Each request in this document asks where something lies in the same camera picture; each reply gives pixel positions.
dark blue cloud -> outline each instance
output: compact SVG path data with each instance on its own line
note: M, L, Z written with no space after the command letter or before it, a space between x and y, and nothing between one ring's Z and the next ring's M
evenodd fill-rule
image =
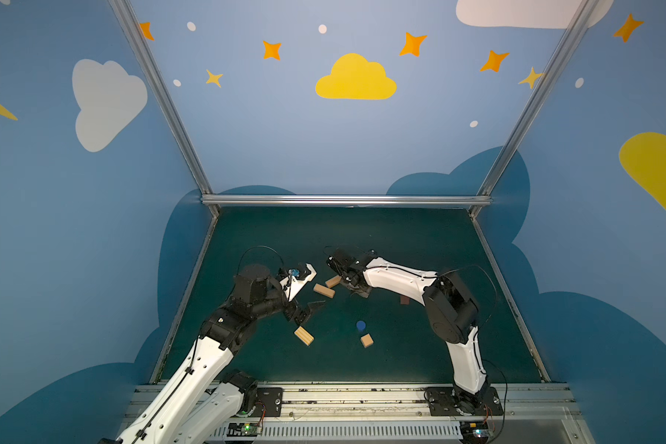
M491 148L465 160L449 174L413 173L394 182L388 195L475 195L501 147Z
M32 394L0 417L0 444L95 444L115 438L137 384L146 383L202 248L211 214L199 190L188 192L165 227L158 264L158 322L135 363L103 364L76 371ZM109 328L108 320L84 320L84 327ZM79 332L64 332L79 341ZM53 359L69 355L54 351Z
M220 194L296 194L289 190L279 187L270 187L269 185L245 185L243 187L230 188L227 191L222 191Z
M569 383L597 444L654 442L656 429L637 426L635 418L666 424L666 344L594 297L538 292L530 263L512 243L530 191L516 153L479 220L542 360L553 380Z

enclosure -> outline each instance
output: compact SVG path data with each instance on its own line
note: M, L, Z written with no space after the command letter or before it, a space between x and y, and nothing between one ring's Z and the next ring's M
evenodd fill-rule
M458 271L502 417L339 247ZM666 439L666 0L0 0L0 443L116 438L280 261L326 303L227 367L256 440Z

dark green mat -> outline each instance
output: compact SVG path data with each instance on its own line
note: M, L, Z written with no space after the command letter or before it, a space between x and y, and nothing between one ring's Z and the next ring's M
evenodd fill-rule
M306 324L314 336L306 347L293 335L296 325L279 314L259 322L257 332L230 364L270 381L417 381L451 382L453 368L444 342L434 335L419 303L400 305L396 293L373 289L370 298L351 296L338 286L329 300L313 292L334 273L325 265L324 247L346 246L354 252L375 249L385 259L422 270L478 264L493 277L491 265L468 214L453 209L405 208L225 208L204 257L162 378L178 368L202 321L227 298L240 255L254 245L276 249L287 266L308 262L318 275L297 299L327 300ZM255 249L242 264L259 262L278 270L272 252ZM481 304L485 320L494 306L494 291L475 268L462 271ZM540 382L538 370L505 298L481 329L484 359L498 365L508 382ZM356 322L367 324L375 343L365 349ZM491 382L503 382L487 366Z

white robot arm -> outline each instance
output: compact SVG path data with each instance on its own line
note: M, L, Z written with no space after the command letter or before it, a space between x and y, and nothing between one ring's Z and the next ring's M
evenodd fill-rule
M202 444L223 422L237 413L251 413L256 381L237 372L222 380L195 410L214 378L256 330L257 322L283 312L302 325L323 302L300 307L294 297L316 276L306 263L278 278L261 265L251 265L235 276L231 295L206 320L192 349L158 397L116 440L99 444Z
M422 304L434 333L447 343L454 366L454 394L459 408L473 413L488 390L486 370L479 351L479 304L456 271L438 274L397 265L374 251L353 257L338 249L328 258L352 293L368 297L381 288Z

wooden block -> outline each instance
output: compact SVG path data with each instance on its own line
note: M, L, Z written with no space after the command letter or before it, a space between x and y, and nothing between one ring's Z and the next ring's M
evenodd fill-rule
M326 287L332 289L333 287L335 287L340 283L340 279L341 279L340 276L333 276L332 278L326 280Z
M311 336L311 333L308 333L303 327L297 328L293 334L298 336L298 338L302 340L304 344L306 344L306 347L311 345L311 342L313 342L313 337Z
M333 298L333 295L335 295L335 290L331 290L328 287L323 287L321 284L317 283L315 287L313 287L313 291L316 293L322 294L323 296L328 296L331 299Z
M365 348L367 348L367 347L370 347L371 345L373 345L373 338L370 337L370 333L368 333L365 336L360 338L360 342L362 342L363 345L365 346Z

